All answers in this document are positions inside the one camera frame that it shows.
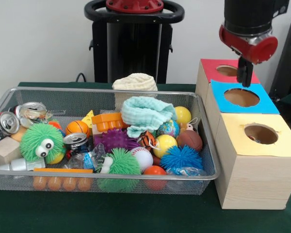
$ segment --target yellow smiley ball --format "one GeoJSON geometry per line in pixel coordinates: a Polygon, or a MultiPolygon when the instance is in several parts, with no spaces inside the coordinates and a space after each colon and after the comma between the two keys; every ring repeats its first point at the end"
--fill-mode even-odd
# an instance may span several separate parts
{"type": "Polygon", "coordinates": [[[53,161],[51,161],[49,163],[49,165],[53,165],[53,164],[60,163],[63,160],[64,156],[65,156],[64,153],[62,153],[62,152],[58,153],[58,155],[56,156],[56,158],[53,161]]]}
{"type": "Polygon", "coordinates": [[[179,106],[179,107],[175,107],[175,111],[177,115],[176,122],[178,124],[180,123],[187,124],[192,120],[191,113],[187,108],[179,106]]]}
{"type": "Polygon", "coordinates": [[[163,155],[166,154],[166,152],[169,150],[169,148],[173,146],[178,146],[177,141],[174,137],[170,135],[163,134],[161,136],[158,136],[156,138],[156,146],[158,149],[153,149],[153,152],[156,157],[162,158],[163,155]]]}

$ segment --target green fuzzy toy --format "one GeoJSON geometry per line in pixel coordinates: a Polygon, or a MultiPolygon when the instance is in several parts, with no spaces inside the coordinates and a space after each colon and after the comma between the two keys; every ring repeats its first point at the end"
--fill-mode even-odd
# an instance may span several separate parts
{"type": "MultiPolygon", "coordinates": [[[[128,150],[115,148],[107,156],[113,158],[110,174],[141,174],[137,159],[128,150]]],[[[136,179],[98,179],[99,188],[105,192],[131,192],[138,183],[136,179]]]]}
{"type": "Polygon", "coordinates": [[[49,164],[64,151],[61,132],[49,124],[33,124],[20,142],[20,152],[27,161],[45,158],[49,164]]]}

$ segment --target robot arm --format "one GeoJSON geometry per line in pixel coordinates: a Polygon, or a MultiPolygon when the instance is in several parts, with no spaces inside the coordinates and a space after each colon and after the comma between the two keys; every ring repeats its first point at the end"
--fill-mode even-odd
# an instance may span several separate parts
{"type": "Polygon", "coordinates": [[[278,41],[272,36],[272,20],[287,12],[289,0],[225,0],[219,36],[239,56],[237,81],[249,87],[253,64],[267,61],[278,41]]]}

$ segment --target green table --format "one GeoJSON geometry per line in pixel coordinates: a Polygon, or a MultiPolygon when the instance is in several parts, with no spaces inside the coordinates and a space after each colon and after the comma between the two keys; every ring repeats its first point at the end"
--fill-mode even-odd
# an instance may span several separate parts
{"type": "MultiPolygon", "coordinates": [[[[19,85],[111,88],[102,83],[19,85]]],[[[159,90],[194,91],[195,86],[165,84],[159,90]]],[[[0,191],[0,232],[86,231],[290,233],[291,198],[283,211],[222,210],[214,182],[201,196],[0,191]]]]}

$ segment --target purple spiky ball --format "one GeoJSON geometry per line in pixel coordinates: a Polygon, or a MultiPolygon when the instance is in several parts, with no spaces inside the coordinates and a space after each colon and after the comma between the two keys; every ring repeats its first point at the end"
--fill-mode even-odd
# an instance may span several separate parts
{"type": "Polygon", "coordinates": [[[140,144],[136,140],[136,138],[128,137],[127,131],[122,129],[108,130],[107,133],[94,136],[95,145],[102,143],[105,146],[106,153],[111,153],[114,148],[131,150],[139,147],[140,144]]]}

